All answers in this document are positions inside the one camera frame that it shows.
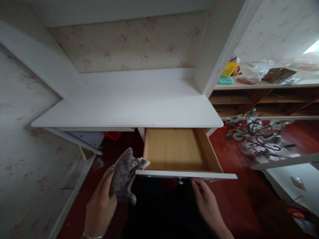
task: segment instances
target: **bracelet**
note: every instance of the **bracelet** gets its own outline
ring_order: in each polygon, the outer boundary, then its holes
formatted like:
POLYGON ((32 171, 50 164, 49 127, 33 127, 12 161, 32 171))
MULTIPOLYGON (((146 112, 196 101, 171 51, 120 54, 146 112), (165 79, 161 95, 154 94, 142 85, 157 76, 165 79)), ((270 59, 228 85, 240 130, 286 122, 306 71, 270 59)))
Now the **bracelet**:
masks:
POLYGON ((102 239, 103 237, 104 237, 104 235, 103 236, 99 236, 99 237, 91 237, 88 234, 86 234, 85 232, 83 232, 83 234, 81 236, 81 239, 102 239))

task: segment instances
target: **desk top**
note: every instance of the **desk top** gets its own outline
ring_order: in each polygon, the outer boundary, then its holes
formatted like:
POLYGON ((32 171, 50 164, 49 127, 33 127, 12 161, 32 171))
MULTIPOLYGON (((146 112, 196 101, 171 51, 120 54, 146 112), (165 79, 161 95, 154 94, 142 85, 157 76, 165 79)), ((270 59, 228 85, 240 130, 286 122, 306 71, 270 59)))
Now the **desk top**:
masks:
POLYGON ((163 80, 85 84, 31 125, 217 128, 223 122, 192 80, 163 80))

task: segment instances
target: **dark clothing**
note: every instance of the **dark clothing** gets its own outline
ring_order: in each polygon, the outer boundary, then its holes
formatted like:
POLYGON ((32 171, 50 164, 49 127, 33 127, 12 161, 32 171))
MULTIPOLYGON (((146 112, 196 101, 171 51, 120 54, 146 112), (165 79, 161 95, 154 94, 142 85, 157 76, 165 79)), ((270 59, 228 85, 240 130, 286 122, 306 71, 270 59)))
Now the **dark clothing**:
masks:
POLYGON ((200 215, 190 180, 183 180, 171 197, 160 179, 135 179, 136 206, 129 207, 122 238, 217 238, 200 215))

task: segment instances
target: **person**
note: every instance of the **person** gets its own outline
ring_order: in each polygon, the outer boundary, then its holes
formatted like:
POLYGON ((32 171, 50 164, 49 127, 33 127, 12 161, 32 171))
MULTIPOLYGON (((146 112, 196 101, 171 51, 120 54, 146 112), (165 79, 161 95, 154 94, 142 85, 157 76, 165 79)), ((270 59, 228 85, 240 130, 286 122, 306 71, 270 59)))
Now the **person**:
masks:
MULTIPOLYGON (((109 197, 113 172, 99 182, 86 206, 82 238, 103 238, 117 205, 109 197)), ((220 214, 216 198, 204 180, 183 180, 167 197, 160 179, 136 178, 132 192, 137 203, 129 207, 121 238, 234 238, 220 214)))

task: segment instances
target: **yellow container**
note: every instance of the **yellow container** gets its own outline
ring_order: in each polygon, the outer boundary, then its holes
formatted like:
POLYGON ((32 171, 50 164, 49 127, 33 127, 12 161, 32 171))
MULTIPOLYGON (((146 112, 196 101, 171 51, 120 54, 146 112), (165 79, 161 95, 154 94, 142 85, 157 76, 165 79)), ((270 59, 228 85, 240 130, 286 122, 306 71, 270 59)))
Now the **yellow container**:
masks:
POLYGON ((231 74, 235 71, 236 67, 238 66, 238 64, 236 62, 228 62, 222 77, 230 77, 231 74))

